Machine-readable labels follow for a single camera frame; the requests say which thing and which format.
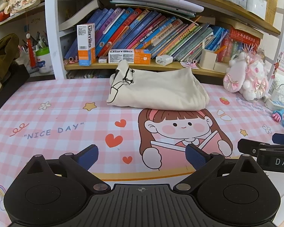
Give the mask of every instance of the orange toothpaste box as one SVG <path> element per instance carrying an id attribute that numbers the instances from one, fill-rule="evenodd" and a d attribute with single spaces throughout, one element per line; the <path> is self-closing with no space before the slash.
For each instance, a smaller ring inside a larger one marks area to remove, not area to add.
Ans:
<path id="1" fill-rule="evenodd" d="M 114 49 L 108 52 L 108 63 L 119 63 L 121 60 L 134 64 L 150 64 L 151 53 L 149 50 L 134 49 Z"/>
<path id="2" fill-rule="evenodd" d="M 79 66 L 90 66 L 96 62 L 95 24 L 77 25 Z"/>

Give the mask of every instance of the pink headband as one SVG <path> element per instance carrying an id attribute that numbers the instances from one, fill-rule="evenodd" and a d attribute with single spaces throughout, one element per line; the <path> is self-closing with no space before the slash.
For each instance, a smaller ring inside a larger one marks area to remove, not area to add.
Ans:
<path id="1" fill-rule="evenodd" d="M 154 121 L 154 117 L 156 113 L 158 112 L 157 109 L 152 109 L 149 113 L 149 120 Z M 196 111 L 198 114 L 200 114 L 202 117 L 205 117 L 205 114 L 202 111 Z"/>

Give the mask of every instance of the olive green cloth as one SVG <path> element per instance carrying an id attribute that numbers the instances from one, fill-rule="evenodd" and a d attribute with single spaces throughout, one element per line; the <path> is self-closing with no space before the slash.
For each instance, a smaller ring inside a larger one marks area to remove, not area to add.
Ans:
<path id="1" fill-rule="evenodd" d="M 19 58 L 19 38 L 12 33 L 0 40 L 0 82 L 8 73 L 14 59 Z"/>

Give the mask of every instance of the red heart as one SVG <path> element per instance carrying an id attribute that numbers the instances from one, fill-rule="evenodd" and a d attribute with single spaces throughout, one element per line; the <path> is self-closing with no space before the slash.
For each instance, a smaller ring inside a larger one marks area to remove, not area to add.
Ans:
<path id="1" fill-rule="evenodd" d="M 124 128 L 126 126 L 126 120 L 120 120 L 115 122 L 115 126 Z"/>
<path id="2" fill-rule="evenodd" d="M 123 137 L 120 136 L 120 135 L 114 137 L 113 134 L 108 134 L 105 137 L 105 142 L 106 142 L 107 146 L 109 146 L 110 148 L 113 148 L 113 147 L 120 145 L 121 142 L 123 142 Z"/>
<path id="3" fill-rule="evenodd" d="M 126 163 L 126 164 L 130 164 L 132 161 L 133 161 L 133 158 L 131 156 L 128 156 L 128 157 L 123 157 L 122 158 L 123 162 Z"/>

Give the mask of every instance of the plush bunny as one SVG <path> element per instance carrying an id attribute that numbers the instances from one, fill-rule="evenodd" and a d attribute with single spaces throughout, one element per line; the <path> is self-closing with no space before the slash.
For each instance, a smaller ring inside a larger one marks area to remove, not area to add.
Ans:
<path id="1" fill-rule="evenodd" d="M 239 91 L 247 101 L 260 99 L 267 88 L 267 68 L 261 56 L 242 52 L 229 61 L 229 68 L 223 79 L 223 86 L 229 92 Z"/>
<path id="2" fill-rule="evenodd" d="M 245 80 L 245 70 L 247 67 L 246 53 L 242 52 L 234 59 L 236 55 L 233 55 L 229 61 L 229 66 L 226 69 L 226 75 L 223 79 L 223 86 L 229 92 L 234 93 L 241 89 Z"/>

